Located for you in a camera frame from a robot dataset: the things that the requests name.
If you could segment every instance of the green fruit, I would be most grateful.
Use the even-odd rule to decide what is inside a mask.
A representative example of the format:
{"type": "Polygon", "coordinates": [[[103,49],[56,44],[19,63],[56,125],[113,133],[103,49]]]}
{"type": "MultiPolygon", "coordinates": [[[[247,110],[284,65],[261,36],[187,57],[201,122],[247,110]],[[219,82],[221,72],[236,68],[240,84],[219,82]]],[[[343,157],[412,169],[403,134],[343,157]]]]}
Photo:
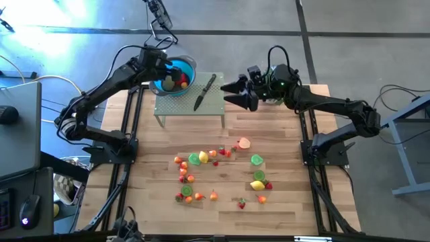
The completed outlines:
{"type": "Polygon", "coordinates": [[[253,165],[261,165],[263,163],[263,158],[261,158],[259,155],[253,155],[251,157],[251,163],[253,165]]]}
{"type": "Polygon", "coordinates": [[[264,181],[264,177],[265,177],[265,175],[264,175],[263,171],[258,170],[256,172],[254,172],[254,179],[256,181],[264,181]]]}
{"type": "Polygon", "coordinates": [[[193,194],[193,188],[191,188],[189,185],[184,185],[181,188],[181,193],[184,196],[191,196],[191,194],[193,194]]]}
{"type": "Polygon", "coordinates": [[[193,165],[200,165],[199,156],[196,153],[192,153],[188,157],[188,161],[193,165]]]}

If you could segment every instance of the small table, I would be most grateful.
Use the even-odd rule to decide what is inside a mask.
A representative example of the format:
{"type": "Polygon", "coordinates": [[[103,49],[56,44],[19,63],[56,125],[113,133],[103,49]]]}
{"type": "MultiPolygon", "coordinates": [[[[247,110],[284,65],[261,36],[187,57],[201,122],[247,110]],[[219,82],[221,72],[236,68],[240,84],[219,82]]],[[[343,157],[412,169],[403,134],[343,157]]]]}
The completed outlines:
{"type": "Polygon", "coordinates": [[[224,120],[224,92],[221,86],[224,85],[224,74],[215,73],[216,79],[208,92],[204,96],[199,108],[194,111],[194,104],[197,97],[203,91],[213,73],[196,73],[196,79],[187,93],[178,97],[170,95],[156,96],[154,116],[161,127],[165,126],[166,116],[220,116],[221,126],[225,127],[224,120]]]}

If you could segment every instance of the computer mouse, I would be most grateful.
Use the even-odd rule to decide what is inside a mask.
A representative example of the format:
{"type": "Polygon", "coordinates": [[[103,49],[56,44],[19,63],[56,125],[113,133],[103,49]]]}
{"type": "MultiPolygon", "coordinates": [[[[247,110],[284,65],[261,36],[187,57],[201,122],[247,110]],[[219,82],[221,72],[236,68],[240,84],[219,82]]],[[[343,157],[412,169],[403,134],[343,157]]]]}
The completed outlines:
{"type": "Polygon", "coordinates": [[[33,229],[39,222],[39,195],[30,195],[21,204],[19,223],[23,229],[33,229]]]}
{"type": "Polygon", "coordinates": [[[12,106],[0,105],[0,124],[13,124],[18,121],[18,110],[12,106]]]}

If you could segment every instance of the black desk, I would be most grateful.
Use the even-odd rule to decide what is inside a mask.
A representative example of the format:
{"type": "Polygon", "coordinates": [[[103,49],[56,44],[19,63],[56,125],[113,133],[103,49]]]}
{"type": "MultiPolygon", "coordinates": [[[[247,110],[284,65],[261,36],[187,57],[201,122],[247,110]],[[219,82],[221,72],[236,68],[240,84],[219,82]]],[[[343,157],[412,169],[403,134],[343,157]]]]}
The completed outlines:
{"type": "Polygon", "coordinates": [[[33,193],[34,173],[6,181],[0,184],[0,189],[13,189],[13,228],[0,231],[0,239],[51,235],[54,232],[54,182],[52,168],[47,167],[37,171],[35,194],[40,196],[40,219],[34,229],[25,230],[19,224],[19,209],[21,203],[33,193]]]}

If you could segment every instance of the knife handle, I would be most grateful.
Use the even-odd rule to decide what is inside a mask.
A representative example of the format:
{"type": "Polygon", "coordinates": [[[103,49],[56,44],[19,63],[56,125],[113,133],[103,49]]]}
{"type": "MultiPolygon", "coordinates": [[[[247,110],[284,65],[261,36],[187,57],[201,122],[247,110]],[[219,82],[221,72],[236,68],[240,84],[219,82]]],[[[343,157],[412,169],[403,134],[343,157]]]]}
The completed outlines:
{"type": "Polygon", "coordinates": [[[216,74],[212,74],[212,77],[210,78],[208,84],[206,85],[206,87],[203,89],[204,91],[208,91],[210,86],[213,84],[213,82],[216,79],[216,74]]]}

